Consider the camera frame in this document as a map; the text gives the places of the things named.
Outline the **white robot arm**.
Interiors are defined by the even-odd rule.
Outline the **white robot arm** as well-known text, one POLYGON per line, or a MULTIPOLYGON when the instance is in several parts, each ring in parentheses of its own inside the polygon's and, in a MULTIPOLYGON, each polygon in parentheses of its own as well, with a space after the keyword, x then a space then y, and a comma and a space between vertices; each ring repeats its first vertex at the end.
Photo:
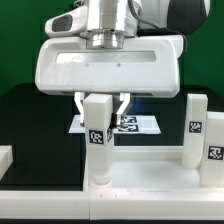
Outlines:
POLYGON ((35 84, 44 93, 118 95, 120 118, 131 96, 172 98, 186 37, 208 18, 210 0, 76 0, 49 19, 35 84))

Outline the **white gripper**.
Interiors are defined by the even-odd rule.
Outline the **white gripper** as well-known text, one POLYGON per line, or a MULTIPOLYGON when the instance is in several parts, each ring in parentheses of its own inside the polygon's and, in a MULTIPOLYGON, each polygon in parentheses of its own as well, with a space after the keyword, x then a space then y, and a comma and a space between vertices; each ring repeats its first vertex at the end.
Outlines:
POLYGON ((180 89, 180 35, 127 38, 121 49, 88 49, 79 37, 52 38, 41 47, 35 84, 46 94, 74 94, 84 125, 85 93, 119 94, 113 99, 113 124, 130 110, 131 94, 172 98, 180 89))

